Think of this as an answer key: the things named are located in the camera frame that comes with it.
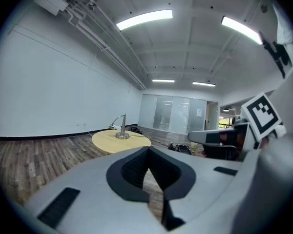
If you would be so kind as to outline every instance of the lamp base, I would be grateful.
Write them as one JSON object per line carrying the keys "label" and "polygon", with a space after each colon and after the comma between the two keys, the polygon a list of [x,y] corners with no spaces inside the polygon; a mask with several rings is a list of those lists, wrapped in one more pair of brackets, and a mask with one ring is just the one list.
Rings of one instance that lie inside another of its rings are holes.
{"label": "lamp base", "polygon": [[129,134],[125,133],[124,135],[121,135],[121,132],[118,132],[118,133],[116,133],[115,137],[119,138],[119,139],[128,139]]}

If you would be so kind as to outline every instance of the ceiling light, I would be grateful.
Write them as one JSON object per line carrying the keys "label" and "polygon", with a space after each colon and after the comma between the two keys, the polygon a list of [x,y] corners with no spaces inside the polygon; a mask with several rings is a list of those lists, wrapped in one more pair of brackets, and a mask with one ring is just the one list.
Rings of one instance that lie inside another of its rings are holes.
{"label": "ceiling light", "polygon": [[129,28],[131,26],[144,23],[147,21],[154,21],[160,19],[169,19],[172,18],[172,10],[159,10],[150,13],[145,13],[136,17],[129,18],[125,21],[117,23],[117,27],[120,30]]}
{"label": "ceiling light", "polygon": [[258,33],[235,20],[223,17],[223,19],[221,20],[221,24],[230,27],[231,29],[235,29],[236,31],[239,31],[240,33],[256,41],[258,44],[263,44]]}
{"label": "ceiling light", "polygon": [[212,84],[212,83],[196,82],[196,81],[194,81],[192,84],[194,84],[194,85],[209,86],[209,87],[214,87],[214,86],[216,86],[215,84]]}
{"label": "ceiling light", "polygon": [[175,80],[159,80],[159,79],[154,79],[152,81],[153,82],[175,82]]}

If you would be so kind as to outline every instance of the round table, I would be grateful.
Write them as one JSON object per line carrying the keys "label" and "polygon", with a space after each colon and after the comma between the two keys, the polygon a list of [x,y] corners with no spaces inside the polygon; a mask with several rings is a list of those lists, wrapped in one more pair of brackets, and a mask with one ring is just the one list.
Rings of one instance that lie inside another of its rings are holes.
{"label": "round table", "polygon": [[118,139],[115,137],[117,132],[120,132],[120,130],[98,132],[92,136],[92,143],[100,151],[108,154],[114,154],[136,147],[151,146],[151,141],[141,134],[125,131],[130,137],[128,139]]}

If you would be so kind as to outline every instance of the black rubber pad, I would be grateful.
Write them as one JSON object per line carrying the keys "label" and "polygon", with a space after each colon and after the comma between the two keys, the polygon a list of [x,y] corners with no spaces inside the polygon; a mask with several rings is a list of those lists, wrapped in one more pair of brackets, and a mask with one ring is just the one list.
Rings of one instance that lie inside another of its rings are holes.
{"label": "black rubber pad", "polygon": [[217,166],[214,168],[214,171],[223,173],[223,174],[228,174],[231,176],[235,176],[236,173],[238,172],[238,170],[234,170],[234,169],[230,169],[230,168],[226,168],[226,167],[221,167],[221,166]]}
{"label": "black rubber pad", "polygon": [[55,228],[79,193],[79,190],[66,187],[37,218],[51,228]]}

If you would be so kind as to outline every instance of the black baseboard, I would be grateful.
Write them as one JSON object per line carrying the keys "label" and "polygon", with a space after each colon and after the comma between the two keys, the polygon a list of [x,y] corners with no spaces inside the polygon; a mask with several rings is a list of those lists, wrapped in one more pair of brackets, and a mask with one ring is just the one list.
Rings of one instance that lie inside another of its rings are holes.
{"label": "black baseboard", "polygon": [[[138,126],[137,124],[131,124],[131,125],[126,125],[126,127],[130,126]],[[97,133],[100,131],[105,131],[108,130],[109,128],[105,129],[99,129],[99,130],[94,130],[94,131],[89,131],[89,133]],[[88,132],[82,132],[82,133],[75,133],[75,134],[66,134],[66,135],[47,135],[47,136],[28,136],[28,137],[0,137],[0,140],[36,140],[36,139],[47,139],[47,138],[65,138],[65,137],[72,137],[72,136],[77,136],[77,135],[87,135]]]}

